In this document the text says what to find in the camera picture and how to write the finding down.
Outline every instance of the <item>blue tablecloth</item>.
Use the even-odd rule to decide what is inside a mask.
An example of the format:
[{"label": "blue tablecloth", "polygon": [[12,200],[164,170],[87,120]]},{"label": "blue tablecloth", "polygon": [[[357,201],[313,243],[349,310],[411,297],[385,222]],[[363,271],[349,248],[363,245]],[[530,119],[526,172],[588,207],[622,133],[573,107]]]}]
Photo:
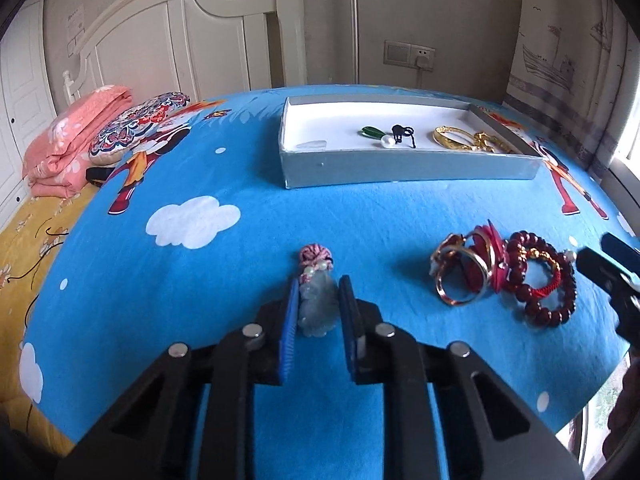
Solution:
[{"label": "blue tablecloth", "polygon": [[[377,303],[385,320],[428,344],[467,341],[534,410],[548,393],[540,417],[552,430],[606,380],[626,344],[614,333],[606,295],[581,275],[576,314],[554,330],[524,322],[509,295],[449,308],[428,278],[436,245],[488,218],[504,237],[526,229],[559,250],[570,237],[598,248],[605,232],[635,244],[600,187],[547,143],[608,219],[566,181],[564,200],[545,166],[531,181],[284,189],[277,137],[285,99],[343,92],[453,98],[367,86],[228,96],[186,116],[188,135],[144,160],[133,193],[123,171],[88,205],[51,267],[25,338],[44,377],[38,408],[71,439],[172,342],[215,343],[281,297],[297,251],[310,242],[332,250],[335,276],[349,274],[357,296]],[[129,176],[142,171],[126,164]],[[350,383],[339,327],[321,339],[298,336],[289,382],[258,387],[255,401],[258,478],[380,478],[382,389]]]}]

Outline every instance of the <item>yellow floral bedsheet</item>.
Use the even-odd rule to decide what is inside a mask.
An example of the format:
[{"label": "yellow floral bedsheet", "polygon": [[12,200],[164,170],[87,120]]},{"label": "yellow floral bedsheet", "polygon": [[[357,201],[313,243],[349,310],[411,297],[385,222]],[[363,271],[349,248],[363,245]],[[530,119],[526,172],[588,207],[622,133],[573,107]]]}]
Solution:
[{"label": "yellow floral bedsheet", "polygon": [[12,428],[61,455],[73,445],[24,394],[18,363],[31,305],[59,246],[96,191],[85,186],[73,198],[31,198],[0,232],[0,411]]}]

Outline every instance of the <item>gray wall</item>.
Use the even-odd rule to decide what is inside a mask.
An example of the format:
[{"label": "gray wall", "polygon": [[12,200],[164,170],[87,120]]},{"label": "gray wall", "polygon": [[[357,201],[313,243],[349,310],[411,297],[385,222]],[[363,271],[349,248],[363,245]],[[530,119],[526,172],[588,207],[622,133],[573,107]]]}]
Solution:
[{"label": "gray wall", "polygon": [[[78,73],[66,53],[66,16],[84,5],[89,25],[115,0],[45,0],[44,41],[58,111],[62,72]],[[521,0],[360,0],[360,82],[415,87],[416,71],[382,64],[384,40],[437,49],[422,87],[501,102],[511,69]],[[308,82],[351,81],[349,0],[305,0]]]}]

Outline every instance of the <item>box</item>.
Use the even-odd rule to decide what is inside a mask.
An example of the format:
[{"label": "box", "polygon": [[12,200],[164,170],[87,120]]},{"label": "box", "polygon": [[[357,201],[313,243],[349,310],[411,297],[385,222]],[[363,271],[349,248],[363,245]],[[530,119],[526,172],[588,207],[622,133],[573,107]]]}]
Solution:
[{"label": "box", "polygon": [[[359,131],[391,133],[411,126],[416,148],[384,148]],[[517,153],[447,150],[433,140],[438,126],[500,137]],[[536,176],[542,157],[527,142],[472,103],[428,97],[336,94],[287,98],[280,126],[280,159],[287,189],[400,180],[515,179]]]}]

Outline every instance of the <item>metal pole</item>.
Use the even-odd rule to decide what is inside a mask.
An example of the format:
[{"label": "metal pole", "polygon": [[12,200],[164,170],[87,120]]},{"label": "metal pole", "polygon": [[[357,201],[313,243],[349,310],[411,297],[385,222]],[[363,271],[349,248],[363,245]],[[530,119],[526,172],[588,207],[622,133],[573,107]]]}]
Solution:
[{"label": "metal pole", "polygon": [[360,83],[360,24],[358,0],[351,0],[351,39],[353,41],[353,83]]}]

